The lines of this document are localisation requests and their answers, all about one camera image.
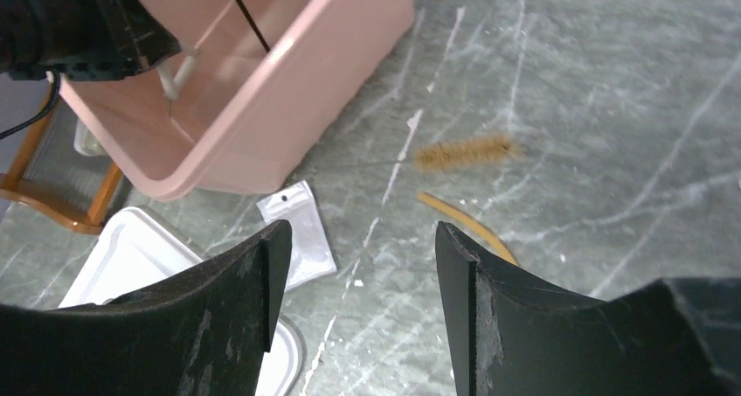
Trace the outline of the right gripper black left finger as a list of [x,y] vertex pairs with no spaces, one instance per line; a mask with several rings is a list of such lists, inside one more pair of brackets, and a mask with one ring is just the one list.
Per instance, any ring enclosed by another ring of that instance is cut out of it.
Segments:
[[4,395],[253,395],[287,282],[292,228],[103,305],[1,308]]

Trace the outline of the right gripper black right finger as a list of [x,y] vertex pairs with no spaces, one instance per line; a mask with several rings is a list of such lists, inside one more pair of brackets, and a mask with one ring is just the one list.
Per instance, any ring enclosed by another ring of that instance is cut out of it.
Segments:
[[459,395],[737,395],[740,281],[661,278],[601,301],[441,222],[435,256]]

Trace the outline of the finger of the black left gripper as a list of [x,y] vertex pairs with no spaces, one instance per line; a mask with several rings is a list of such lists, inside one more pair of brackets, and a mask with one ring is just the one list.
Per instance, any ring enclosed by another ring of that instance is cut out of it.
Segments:
[[41,80],[117,81],[180,53],[139,0],[1,0],[1,70]]

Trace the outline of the white clay pipe triangle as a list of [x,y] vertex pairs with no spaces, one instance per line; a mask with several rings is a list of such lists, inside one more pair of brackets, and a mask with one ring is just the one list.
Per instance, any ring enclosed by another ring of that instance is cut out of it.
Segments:
[[181,44],[181,50],[185,54],[180,67],[176,72],[167,60],[156,67],[159,80],[163,87],[163,96],[167,100],[167,115],[171,117],[172,105],[184,88],[185,83],[194,73],[197,66],[198,50],[188,44]]

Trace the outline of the small white plastic bag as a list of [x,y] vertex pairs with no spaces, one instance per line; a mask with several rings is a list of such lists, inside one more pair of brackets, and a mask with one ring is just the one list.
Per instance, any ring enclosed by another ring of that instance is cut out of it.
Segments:
[[283,219],[292,228],[286,291],[337,271],[321,216],[308,182],[302,180],[257,202],[264,222]]

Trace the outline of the black wire ring tripod stand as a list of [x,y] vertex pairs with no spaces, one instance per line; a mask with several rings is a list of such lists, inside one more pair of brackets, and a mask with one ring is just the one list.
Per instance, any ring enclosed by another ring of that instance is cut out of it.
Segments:
[[234,0],[261,51],[270,53],[310,0]]

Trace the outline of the tan bristle test tube brush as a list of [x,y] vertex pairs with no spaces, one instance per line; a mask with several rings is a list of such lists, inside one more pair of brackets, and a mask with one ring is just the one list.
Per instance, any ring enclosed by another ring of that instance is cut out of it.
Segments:
[[359,169],[408,163],[418,171],[435,172],[457,167],[498,163],[517,158],[522,153],[522,146],[510,135],[495,133],[428,144],[416,149],[411,156],[398,157],[392,161],[328,166],[322,167],[322,170]]

